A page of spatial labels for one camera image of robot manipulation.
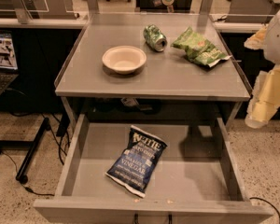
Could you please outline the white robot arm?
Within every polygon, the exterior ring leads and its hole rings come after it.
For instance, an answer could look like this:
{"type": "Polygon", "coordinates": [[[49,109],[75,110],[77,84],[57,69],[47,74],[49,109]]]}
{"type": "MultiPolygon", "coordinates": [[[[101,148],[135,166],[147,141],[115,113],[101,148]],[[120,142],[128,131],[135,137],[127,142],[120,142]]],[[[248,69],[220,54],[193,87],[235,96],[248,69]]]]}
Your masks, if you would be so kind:
{"type": "Polygon", "coordinates": [[[246,110],[245,124],[258,129],[267,125],[280,108],[280,10],[244,46],[262,49],[264,58],[274,64],[269,72],[259,72],[246,110]]]}

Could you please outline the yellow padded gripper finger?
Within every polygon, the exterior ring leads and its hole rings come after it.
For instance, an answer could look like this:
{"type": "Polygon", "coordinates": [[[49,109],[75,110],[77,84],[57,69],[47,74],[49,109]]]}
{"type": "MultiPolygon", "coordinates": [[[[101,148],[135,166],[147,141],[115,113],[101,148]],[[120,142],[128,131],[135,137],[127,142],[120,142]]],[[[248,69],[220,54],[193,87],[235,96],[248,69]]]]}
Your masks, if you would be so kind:
{"type": "Polygon", "coordinates": [[[267,26],[263,25],[256,33],[244,42],[244,47],[253,50],[263,49],[266,32],[267,26]]]}
{"type": "Polygon", "coordinates": [[[254,129],[267,125],[280,107],[280,64],[260,71],[249,101],[245,124],[254,129]]]}

